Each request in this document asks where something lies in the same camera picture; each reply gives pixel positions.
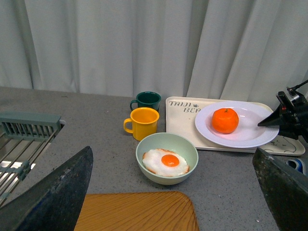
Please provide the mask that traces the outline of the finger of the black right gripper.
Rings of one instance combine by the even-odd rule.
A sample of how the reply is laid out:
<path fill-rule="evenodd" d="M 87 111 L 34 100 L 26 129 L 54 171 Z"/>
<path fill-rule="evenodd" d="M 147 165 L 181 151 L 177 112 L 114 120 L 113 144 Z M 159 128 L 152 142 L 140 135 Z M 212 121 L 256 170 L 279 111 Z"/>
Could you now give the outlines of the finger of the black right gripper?
<path fill-rule="evenodd" d="M 281 231 L 308 229 L 308 177 L 257 148 L 255 173 L 264 198 Z"/>

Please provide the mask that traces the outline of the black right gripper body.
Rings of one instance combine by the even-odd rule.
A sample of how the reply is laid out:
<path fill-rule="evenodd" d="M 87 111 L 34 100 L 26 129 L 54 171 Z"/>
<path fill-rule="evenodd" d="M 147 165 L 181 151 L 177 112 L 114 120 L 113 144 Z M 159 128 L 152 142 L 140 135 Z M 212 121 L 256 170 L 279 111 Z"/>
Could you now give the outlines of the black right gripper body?
<path fill-rule="evenodd" d="M 279 91 L 277 98 L 279 106 L 279 135 L 294 140 L 299 136 L 308 142 L 308 101 L 296 90 L 288 90 L 291 98 L 283 91 Z"/>

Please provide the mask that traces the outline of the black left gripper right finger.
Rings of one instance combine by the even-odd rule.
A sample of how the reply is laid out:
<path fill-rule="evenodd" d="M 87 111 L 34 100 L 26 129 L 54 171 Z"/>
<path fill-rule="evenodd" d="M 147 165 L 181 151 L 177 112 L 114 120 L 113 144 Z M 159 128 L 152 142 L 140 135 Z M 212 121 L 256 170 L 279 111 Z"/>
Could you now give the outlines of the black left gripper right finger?
<path fill-rule="evenodd" d="M 280 108 L 277 108 L 271 115 L 257 124 L 258 127 L 280 126 L 284 121 L 281 118 Z"/>

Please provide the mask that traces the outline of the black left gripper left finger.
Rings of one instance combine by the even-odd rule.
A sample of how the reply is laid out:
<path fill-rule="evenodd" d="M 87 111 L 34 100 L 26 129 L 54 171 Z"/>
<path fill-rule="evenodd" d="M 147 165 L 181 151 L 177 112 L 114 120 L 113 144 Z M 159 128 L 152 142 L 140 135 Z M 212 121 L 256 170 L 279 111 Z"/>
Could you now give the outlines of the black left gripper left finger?
<path fill-rule="evenodd" d="M 72 231 L 93 167 L 87 146 L 0 209 L 2 231 Z"/>

